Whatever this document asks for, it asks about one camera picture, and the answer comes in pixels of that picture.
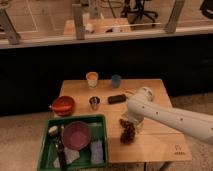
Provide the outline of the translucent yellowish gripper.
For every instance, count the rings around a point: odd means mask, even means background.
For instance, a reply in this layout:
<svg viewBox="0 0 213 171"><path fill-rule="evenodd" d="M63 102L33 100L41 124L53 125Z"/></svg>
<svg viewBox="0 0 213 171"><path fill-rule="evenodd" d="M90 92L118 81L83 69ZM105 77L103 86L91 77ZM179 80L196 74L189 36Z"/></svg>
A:
<svg viewBox="0 0 213 171"><path fill-rule="evenodd" d="M132 116L129 116L127 113L123 113L122 118L131 122L134 125L137 133L140 133L142 131L144 117L134 118Z"/></svg>

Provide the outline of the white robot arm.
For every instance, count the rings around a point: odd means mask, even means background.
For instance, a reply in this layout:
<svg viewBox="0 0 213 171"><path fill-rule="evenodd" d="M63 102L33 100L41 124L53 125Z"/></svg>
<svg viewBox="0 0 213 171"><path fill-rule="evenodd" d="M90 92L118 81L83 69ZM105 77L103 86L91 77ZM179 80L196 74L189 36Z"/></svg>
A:
<svg viewBox="0 0 213 171"><path fill-rule="evenodd" d="M130 122L139 125L144 118L149 118L213 146L212 115L158 105L149 87L135 92L127 90L125 95L125 115Z"/></svg>

